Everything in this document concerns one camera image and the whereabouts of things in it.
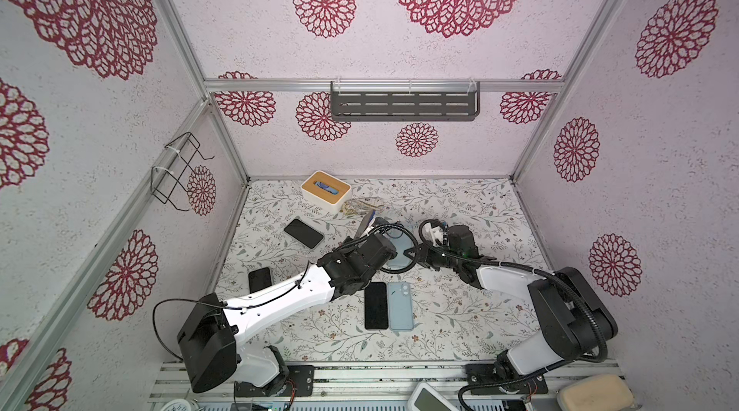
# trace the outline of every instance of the cable tie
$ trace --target cable tie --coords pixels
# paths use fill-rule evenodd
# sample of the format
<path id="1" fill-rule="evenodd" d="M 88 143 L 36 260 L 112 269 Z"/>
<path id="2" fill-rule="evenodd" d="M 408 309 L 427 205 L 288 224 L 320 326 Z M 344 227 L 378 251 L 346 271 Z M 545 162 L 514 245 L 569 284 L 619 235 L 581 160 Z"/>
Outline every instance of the cable tie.
<path id="1" fill-rule="evenodd" d="M 167 172 L 169 172 L 172 175 L 172 177 L 174 177 L 174 172 L 172 172 L 171 170 L 167 169 L 166 167 L 154 166 L 154 169 L 166 170 Z"/>

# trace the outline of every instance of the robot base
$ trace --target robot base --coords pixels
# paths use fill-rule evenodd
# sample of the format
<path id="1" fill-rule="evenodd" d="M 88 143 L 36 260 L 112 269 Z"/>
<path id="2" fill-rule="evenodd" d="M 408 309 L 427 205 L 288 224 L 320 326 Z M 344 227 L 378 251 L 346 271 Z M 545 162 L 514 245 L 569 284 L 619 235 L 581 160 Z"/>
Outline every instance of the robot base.
<path id="1" fill-rule="evenodd" d="M 465 373 L 467 374 L 467 382 L 469 384 L 484 384 L 485 382 L 494 382 L 499 381 L 500 377 L 495 373 L 495 364 L 467 364 L 465 366 Z M 518 388 L 519 391 L 515 392 L 512 389 L 508 392 L 504 392 L 498 387 L 491 387 L 491 388 L 482 388 L 482 389 L 473 389 L 471 391 L 472 395 L 510 395 L 510 394 L 516 394 L 516 393 L 525 393 L 529 394 L 530 392 L 533 392 L 536 390 L 534 395 L 538 395 L 540 393 L 549 393 L 549 388 L 547 388 L 547 382 L 544 379 L 543 376 L 539 376 L 541 379 L 534 378 L 530 379 L 525 382 L 520 382 L 518 384 L 514 384 L 512 389 Z"/>
<path id="2" fill-rule="evenodd" d="M 295 396 L 311 396 L 313 394 L 313 372 L 316 370 L 315 367 L 310 365 L 301 366 L 289 366 L 290 372 L 288 373 L 287 379 L 291 379 L 298 388 L 295 391 Z M 287 383 L 287 379 L 284 387 L 277 393 L 273 393 L 271 396 L 291 396 L 293 388 Z M 255 387 L 248 382 L 236 382 L 236 388 L 234 395 L 240 398 L 252 398 L 267 396 L 264 388 Z"/>

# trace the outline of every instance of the light blue phone case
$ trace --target light blue phone case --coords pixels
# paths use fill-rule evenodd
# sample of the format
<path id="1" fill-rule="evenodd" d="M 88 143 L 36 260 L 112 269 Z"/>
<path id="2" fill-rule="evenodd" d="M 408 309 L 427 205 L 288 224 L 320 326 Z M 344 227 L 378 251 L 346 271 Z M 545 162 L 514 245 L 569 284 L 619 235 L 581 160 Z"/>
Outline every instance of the light blue phone case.
<path id="1" fill-rule="evenodd" d="M 404 227 L 406 227 L 408 230 L 411 230 L 412 227 L 409 227 L 407 223 L 402 223 Z M 398 230 L 388 230 L 389 233 L 387 234 L 388 239 L 390 242 L 395 246 L 395 250 L 398 252 L 398 255 L 395 256 L 394 259 L 390 259 L 385 264 L 385 267 L 387 268 L 393 268 L 395 270 L 399 268 L 405 268 L 411 263 L 411 259 L 406 257 L 403 254 L 403 251 L 406 249 L 411 249 L 413 247 L 413 242 L 410 238 L 408 238 L 408 235 L 405 233 L 402 233 Z"/>
<path id="2" fill-rule="evenodd" d="M 387 313 L 391 330 L 413 330 L 413 303 L 409 282 L 387 283 Z"/>

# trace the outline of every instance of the smartphone screen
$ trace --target smartphone screen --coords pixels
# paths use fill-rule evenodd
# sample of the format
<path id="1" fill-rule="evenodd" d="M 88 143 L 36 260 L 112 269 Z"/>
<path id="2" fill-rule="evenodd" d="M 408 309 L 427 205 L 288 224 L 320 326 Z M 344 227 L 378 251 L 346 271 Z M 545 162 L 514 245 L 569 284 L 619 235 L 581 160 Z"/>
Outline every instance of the smartphone screen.
<path id="1" fill-rule="evenodd" d="M 272 286 L 272 273 L 269 267 L 249 272 L 249 294 L 254 294 L 270 286 Z"/>
<path id="2" fill-rule="evenodd" d="M 310 228 L 301 222 L 300 219 L 294 219 L 288 223 L 288 226 L 284 227 L 284 232 L 311 249 L 314 249 L 319 245 L 319 242 L 323 241 L 323 234 Z"/>
<path id="3" fill-rule="evenodd" d="M 364 289 L 364 329 L 387 329 L 387 286 L 371 282 Z"/>

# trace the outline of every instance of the table surface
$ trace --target table surface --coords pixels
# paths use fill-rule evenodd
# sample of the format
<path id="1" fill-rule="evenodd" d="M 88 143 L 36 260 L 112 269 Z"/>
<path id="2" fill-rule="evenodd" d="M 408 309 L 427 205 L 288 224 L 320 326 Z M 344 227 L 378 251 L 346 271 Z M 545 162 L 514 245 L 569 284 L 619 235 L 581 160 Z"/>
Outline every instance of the table surface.
<path id="1" fill-rule="evenodd" d="M 464 224 L 480 253 L 547 268 L 508 180 L 349 180 L 354 197 L 380 197 L 379 214 L 416 232 L 427 218 Z M 308 203 L 300 181 L 251 183 L 234 240 L 217 284 L 223 298 L 248 294 L 249 271 L 270 267 L 273 282 L 300 274 L 346 236 L 360 217 L 325 212 Z M 310 250 L 282 229 L 300 217 L 325 235 Z M 411 284 L 413 331 L 366 331 L 364 292 L 311 307 L 252 339 L 275 345 L 286 361 L 407 361 L 494 359 L 539 329 L 533 308 L 496 291 L 468 286 L 457 275 L 420 266 L 373 281 Z"/>

